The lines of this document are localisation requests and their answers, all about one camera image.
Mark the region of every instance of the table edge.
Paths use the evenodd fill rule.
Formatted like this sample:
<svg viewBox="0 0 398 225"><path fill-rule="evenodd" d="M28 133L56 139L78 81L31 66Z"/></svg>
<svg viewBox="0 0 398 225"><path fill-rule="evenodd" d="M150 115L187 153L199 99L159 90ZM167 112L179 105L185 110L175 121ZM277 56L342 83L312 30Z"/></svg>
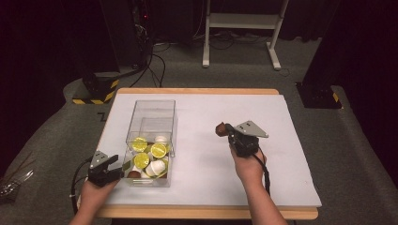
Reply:
<svg viewBox="0 0 398 225"><path fill-rule="evenodd" d="M285 219L316 219L316 207L278 207ZM248 206L214 205L104 205L98 218L251 219Z"/></svg>
<svg viewBox="0 0 398 225"><path fill-rule="evenodd" d="M272 88L120 88L118 94L279 95Z"/></svg>

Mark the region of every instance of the black strap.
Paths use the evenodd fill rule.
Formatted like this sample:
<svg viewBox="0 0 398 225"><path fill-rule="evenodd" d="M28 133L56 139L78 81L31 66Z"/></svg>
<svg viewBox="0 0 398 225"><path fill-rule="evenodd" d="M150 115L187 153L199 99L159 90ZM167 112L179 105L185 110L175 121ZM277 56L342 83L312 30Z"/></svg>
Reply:
<svg viewBox="0 0 398 225"><path fill-rule="evenodd" d="M261 148L259 149L261 154L263 155L263 161L266 160L266 157L264 156L263 151L261 150ZM266 163L264 163L263 161L260 160L260 158L258 158L258 156L256 156L255 154L253 154L254 158L257 159L258 163L260 163L261 167L263 168L263 172L264 172L264 183L266 185L266 191L268 192L268 195L270 196L271 193L269 192L269 186L270 186L270 182L269 182L269 172L268 169L266 167Z"/></svg>

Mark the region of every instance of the white table surface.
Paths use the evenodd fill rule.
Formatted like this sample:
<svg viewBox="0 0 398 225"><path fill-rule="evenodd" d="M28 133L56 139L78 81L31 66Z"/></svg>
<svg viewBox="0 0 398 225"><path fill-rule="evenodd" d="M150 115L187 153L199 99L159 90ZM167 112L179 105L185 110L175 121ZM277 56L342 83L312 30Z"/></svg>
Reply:
<svg viewBox="0 0 398 225"><path fill-rule="evenodd" d="M106 204L247 205L220 123L252 120L269 138L260 138L267 155L271 198L277 206L322 203L282 95L117 94L98 149L119 155L109 169L121 167L136 100L174 99L178 116L176 157L170 187L132 187L118 183Z"/></svg>

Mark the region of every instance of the human hand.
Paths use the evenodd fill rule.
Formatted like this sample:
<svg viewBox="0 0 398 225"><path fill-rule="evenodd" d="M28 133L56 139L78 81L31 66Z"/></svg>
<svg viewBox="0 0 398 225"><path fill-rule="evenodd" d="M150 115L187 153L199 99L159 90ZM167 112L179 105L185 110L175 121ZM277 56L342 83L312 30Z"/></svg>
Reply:
<svg viewBox="0 0 398 225"><path fill-rule="evenodd" d="M80 208L69 225L92 224L95 215L118 182L119 180L116 180L104 187L98 187L88 180L85 181L81 192Z"/></svg>
<svg viewBox="0 0 398 225"><path fill-rule="evenodd" d="M79 210L84 209L91 211L94 214L97 213L118 182L119 180L116 180L104 187L98 187L90 181L84 182L81 192L81 204Z"/></svg>
<svg viewBox="0 0 398 225"><path fill-rule="evenodd" d="M237 176L242 181L243 186L248 184L255 184L255 185L263 185L262 178L263 178L263 168L258 163L258 161L254 157L238 157L235 150L229 146L231 150L232 158L235 161L235 170L237 171ZM266 163L267 158L261 152L261 149L258 149L255 155L264 163Z"/></svg>

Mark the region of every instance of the clear plastic container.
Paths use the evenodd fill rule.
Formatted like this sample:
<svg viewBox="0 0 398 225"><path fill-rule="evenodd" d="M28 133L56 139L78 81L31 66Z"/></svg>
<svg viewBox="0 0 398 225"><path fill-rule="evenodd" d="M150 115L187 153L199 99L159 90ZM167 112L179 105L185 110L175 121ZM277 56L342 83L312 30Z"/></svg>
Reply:
<svg viewBox="0 0 398 225"><path fill-rule="evenodd" d="M138 187L170 187L176 155L176 102L137 100L127 135L125 180Z"/></svg>

